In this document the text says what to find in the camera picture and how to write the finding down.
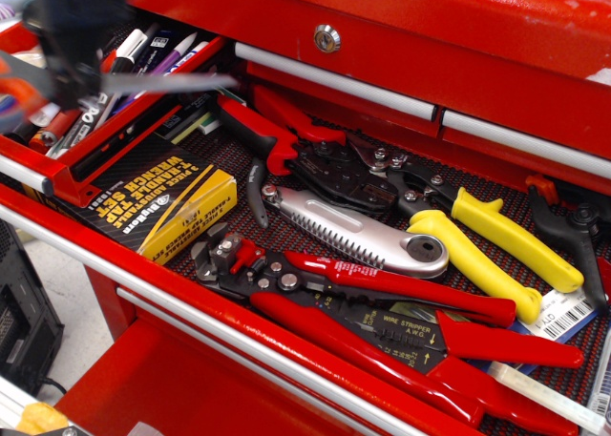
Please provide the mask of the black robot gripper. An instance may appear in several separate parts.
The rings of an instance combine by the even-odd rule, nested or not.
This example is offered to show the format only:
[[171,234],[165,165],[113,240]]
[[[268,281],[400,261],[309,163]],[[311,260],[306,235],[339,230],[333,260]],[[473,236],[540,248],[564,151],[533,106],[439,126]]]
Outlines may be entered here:
[[31,0],[26,27],[39,39],[51,76],[51,102],[73,109],[101,90],[98,51],[107,31],[127,21],[126,0]]

